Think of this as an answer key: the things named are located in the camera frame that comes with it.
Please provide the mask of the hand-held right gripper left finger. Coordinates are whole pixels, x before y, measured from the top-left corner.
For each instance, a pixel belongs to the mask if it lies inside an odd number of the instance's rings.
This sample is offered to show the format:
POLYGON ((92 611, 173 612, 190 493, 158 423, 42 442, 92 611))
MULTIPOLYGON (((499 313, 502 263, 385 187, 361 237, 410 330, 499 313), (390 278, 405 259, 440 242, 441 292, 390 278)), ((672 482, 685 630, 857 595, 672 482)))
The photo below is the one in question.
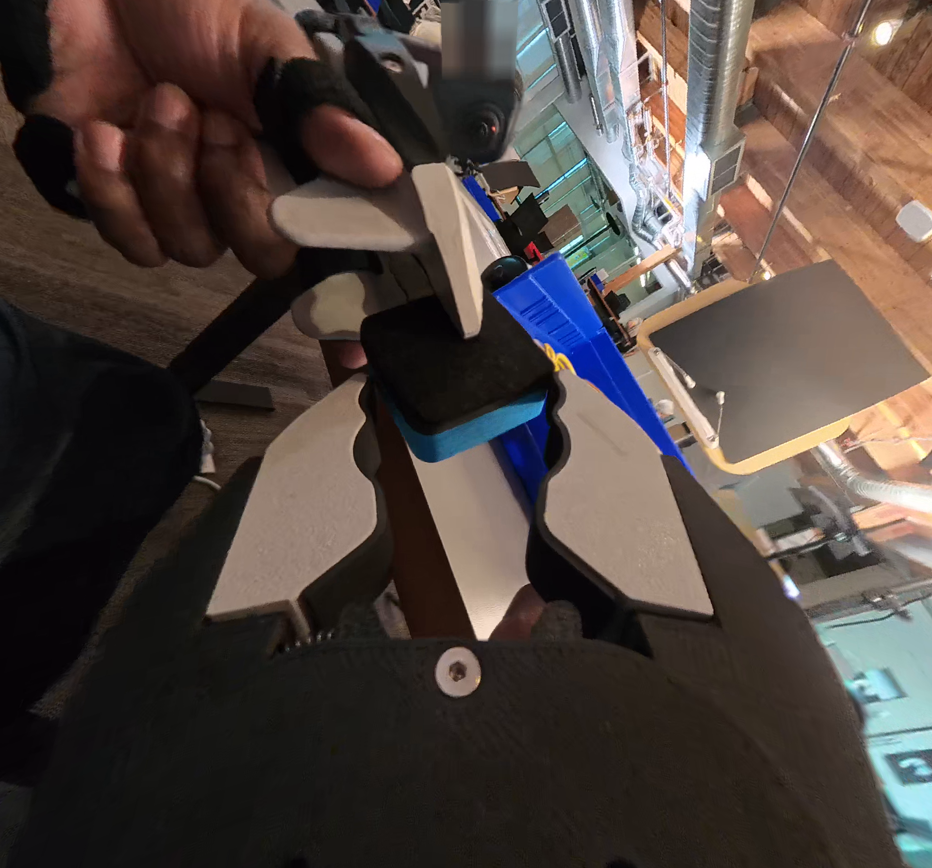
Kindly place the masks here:
POLYGON ((206 618, 335 626, 376 601, 393 549, 380 464, 375 391, 354 375, 267 448, 206 618))

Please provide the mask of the large blue plastic bin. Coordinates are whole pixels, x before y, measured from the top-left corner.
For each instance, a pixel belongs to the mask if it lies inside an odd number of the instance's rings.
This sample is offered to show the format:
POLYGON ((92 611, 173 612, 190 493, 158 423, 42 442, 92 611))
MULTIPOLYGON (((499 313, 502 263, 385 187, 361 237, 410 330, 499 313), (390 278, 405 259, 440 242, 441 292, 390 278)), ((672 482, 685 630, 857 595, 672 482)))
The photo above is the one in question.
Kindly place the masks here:
MULTIPOLYGON (((599 389, 635 420, 662 454, 686 464, 562 256, 544 259, 508 284, 495 287, 492 294, 544 351, 552 352, 558 368, 572 370, 599 389)), ((537 501, 547 470, 544 454, 550 425, 545 403, 544 390, 522 399, 520 405, 526 409, 522 420, 513 418, 508 429, 498 436, 530 505, 537 501)))

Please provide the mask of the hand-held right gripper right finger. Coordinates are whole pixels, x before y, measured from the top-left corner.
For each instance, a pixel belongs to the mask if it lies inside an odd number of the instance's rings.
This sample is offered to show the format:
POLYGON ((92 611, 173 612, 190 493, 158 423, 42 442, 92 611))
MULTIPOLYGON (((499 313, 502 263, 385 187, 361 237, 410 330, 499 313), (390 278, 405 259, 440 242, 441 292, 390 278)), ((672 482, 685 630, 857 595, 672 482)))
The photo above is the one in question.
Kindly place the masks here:
POLYGON ((614 609, 695 620, 714 615, 657 444, 575 373, 553 376, 546 470, 526 568, 547 601, 585 622, 614 609))

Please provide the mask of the blue eraser with black felt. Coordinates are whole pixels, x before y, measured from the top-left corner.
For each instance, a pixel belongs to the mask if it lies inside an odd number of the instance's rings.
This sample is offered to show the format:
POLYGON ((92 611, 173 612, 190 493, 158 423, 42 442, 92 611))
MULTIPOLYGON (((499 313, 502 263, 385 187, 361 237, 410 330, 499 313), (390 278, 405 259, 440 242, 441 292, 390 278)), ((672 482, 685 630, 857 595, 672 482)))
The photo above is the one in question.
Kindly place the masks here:
POLYGON ((428 464, 537 417, 553 385, 545 352, 488 291, 475 337, 463 338, 427 297, 366 317, 360 339, 385 406, 428 464))

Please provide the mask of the spiral metal duct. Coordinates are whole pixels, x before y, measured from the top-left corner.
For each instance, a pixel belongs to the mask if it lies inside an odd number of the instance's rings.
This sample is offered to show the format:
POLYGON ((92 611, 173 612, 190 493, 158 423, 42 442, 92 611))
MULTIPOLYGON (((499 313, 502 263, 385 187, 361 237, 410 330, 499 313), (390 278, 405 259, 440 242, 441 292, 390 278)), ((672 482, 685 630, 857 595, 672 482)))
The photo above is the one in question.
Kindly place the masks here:
POLYGON ((710 253, 716 160, 735 144, 737 97, 754 0, 691 0, 685 162, 683 257, 696 279, 710 253))

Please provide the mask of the person's left hand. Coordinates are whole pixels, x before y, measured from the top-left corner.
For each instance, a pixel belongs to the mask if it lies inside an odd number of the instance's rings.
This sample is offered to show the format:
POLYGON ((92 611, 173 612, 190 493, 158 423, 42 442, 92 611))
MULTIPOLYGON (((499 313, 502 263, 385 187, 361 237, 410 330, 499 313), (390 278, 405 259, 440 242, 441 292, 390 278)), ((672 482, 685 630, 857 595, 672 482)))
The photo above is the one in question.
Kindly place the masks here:
POLYGON ((50 206, 137 266, 207 268, 230 252, 274 278, 295 261, 268 220, 263 75, 297 91, 286 136, 323 174, 371 188, 402 173, 270 0, 50 0, 48 16, 52 80, 20 113, 14 153, 50 206))

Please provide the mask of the black board with wooden rim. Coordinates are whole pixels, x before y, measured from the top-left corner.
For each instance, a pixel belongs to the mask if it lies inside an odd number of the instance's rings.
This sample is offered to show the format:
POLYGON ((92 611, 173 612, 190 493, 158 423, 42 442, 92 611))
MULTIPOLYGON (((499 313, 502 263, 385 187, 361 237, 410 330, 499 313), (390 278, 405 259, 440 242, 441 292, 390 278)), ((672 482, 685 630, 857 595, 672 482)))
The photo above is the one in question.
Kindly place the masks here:
POLYGON ((644 320, 636 342, 701 452, 736 476, 839 437, 930 375, 833 260, 716 284, 644 320))

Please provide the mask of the black round puck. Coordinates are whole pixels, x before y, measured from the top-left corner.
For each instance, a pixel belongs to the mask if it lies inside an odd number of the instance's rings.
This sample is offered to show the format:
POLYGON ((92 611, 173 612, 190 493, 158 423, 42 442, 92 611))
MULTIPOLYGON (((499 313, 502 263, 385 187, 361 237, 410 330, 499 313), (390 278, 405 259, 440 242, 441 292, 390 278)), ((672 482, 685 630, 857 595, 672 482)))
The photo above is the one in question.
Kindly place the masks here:
POLYGON ((523 256, 508 255, 496 258, 481 273, 483 288, 494 294, 529 269, 530 264, 523 256))

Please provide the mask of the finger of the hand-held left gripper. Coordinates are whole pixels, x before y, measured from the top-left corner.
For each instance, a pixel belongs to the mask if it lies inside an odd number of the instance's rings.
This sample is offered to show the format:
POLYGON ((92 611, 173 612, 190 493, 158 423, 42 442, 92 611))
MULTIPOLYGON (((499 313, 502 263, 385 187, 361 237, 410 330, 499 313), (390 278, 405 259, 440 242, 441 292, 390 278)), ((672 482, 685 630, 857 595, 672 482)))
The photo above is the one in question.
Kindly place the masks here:
POLYGON ((294 299, 291 316, 296 328, 308 338, 360 338, 367 317, 407 301, 390 274, 342 272, 294 299))
POLYGON ((273 229, 299 247, 410 255, 462 338, 483 325, 483 285, 467 192, 447 163, 424 163, 368 189, 319 177, 274 198, 273 229))

